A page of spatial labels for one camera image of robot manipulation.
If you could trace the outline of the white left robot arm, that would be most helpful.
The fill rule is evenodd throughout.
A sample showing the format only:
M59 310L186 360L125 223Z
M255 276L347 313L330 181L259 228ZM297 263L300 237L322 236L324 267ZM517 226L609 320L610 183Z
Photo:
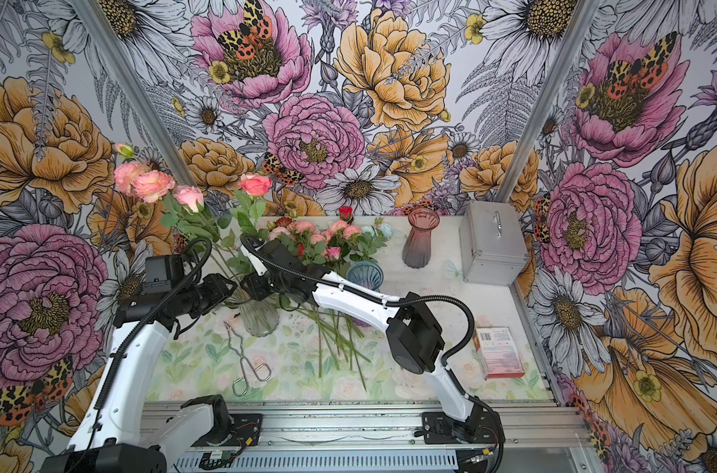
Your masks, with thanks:
M110 357L97 392L63 453L45 459L43 472L165 472L197 441L223 443L232 433L227 404L207 395L180 411L149 441L141 419L154 368L181 315L202 317L238 287L222 274L185 271L177 256L151 258L142 292L122 305Z

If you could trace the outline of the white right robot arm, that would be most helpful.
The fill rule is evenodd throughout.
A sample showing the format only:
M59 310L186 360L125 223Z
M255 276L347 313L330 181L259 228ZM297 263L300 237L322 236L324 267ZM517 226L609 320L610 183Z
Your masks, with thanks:
M358 319L382 332L391 356L407 372L424 376L433 389L459 443L476 443L488 434L489 442L502 449L505 435L500 415L459 382L449 359L475 338L476 325L470 307L445 295L388 296L356 283L319 264L304 265L279 240L241 237L241 252L253 272L243 280L244 291L254 300L283 294L295 303L332 309ZM466 332L450 349L445 348L442 327L430 303L453 305L466 317Z

